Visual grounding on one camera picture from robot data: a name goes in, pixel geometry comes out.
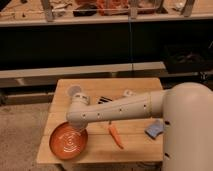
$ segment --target carrot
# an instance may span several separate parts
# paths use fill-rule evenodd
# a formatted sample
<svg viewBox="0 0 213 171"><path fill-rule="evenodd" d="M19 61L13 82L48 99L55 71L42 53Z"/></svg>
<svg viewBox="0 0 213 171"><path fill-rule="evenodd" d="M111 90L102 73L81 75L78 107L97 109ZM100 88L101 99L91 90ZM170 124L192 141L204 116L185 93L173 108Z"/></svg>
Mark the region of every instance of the carrot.
<svg viewBox="0 0 213 171"><path fill-rule="evenodd" d="M115 125L112 124L111 122L109 122L109 127L108 127L108 129L109 129L109 133L111 134L111 136L112 136L112 138L114 139L114 141L116 142L116 144L117 144L121 149L124 149L124 146L123 146L123 144L122 144L122 142L121 142L121 138L120 138L120 136L119 136L119 134L118 134L118 131L117 131Z"/></svg>

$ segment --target gray floor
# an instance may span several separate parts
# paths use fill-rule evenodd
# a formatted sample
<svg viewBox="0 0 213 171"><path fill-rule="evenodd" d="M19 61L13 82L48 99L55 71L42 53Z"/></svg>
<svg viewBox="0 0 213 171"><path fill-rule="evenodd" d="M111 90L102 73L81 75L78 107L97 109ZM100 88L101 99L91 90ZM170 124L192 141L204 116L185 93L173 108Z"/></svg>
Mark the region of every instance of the gray floor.
<svg viewBox="0 0 213 171"><path fill-rule="evenodd" d="M0 170L59 171L55 165L36 163L36 155L47 120L50 103L0 107ZM154 171L142 163L94 164L71 168L73 171Z"/></svg>

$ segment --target red object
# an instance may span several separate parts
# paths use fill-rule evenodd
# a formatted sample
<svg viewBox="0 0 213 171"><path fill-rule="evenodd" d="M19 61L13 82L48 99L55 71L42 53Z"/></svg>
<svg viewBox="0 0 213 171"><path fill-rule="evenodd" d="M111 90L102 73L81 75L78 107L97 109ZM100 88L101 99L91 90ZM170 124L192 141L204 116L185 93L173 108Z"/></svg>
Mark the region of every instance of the red object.
<svg viewBox="0 0 213 171"><path fill-rule="evenodd" d="M120 136L118 134L118 131L117 131L115 125L110 123L108 129L109 129L110 135L112 136L112 138L114 139L114 141L116 142L118 147L120 147L121 149L124 149L124 146L122 144L121 138L120 138Z"/></svg>
<svg viewBox="0 0 213 171"><path fill-rule="evenodd" d="M53 131L49 146L59 159L67 160L79 155L86 147L87 140L86 130L79 133L68 122L65 122Z"/></svg>

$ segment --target cable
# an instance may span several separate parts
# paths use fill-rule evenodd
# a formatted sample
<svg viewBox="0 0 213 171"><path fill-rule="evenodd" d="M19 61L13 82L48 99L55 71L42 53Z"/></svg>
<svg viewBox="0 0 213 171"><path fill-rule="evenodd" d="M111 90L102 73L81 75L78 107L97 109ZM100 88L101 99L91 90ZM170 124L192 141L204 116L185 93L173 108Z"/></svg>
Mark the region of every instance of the cable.
<svg viewBox="0 0 213 171"><path fill-rule="evenodd" d="M132 76L134 76L134 58L133 58L133 36L132 36L132 23L131 17L128 16L128 23L129 23L129 42L130 42L130 60L132 64Z"/></svg>

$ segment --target wooden table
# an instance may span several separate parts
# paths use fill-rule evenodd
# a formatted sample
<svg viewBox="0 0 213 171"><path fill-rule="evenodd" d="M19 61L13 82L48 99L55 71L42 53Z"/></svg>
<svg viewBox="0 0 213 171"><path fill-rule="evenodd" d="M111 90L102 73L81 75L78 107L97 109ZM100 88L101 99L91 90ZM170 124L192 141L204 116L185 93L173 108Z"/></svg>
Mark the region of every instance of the wooden table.
<svg viewBox="0 0 213 171"><path fill-rule="evenodd" d="M125 89L142 93L162 89L157 78L114 78L114 79L62 79L59 80L53 102L49 110L49 117L41 140L37 162L60 163L112 163L162 161L162 135L152 140L144 129L154 119L138 119L113 121L124 144L121 150L108 133L108 122L91 123L87 127L89 134L86 149L75 159L62 161L57 159L49 148L49 138L53 130L66 121L66 112L71 103L67 93L73 85L80 85L90 96L91 104L97 104L101 96L111 99L122 97Z"/></svg>

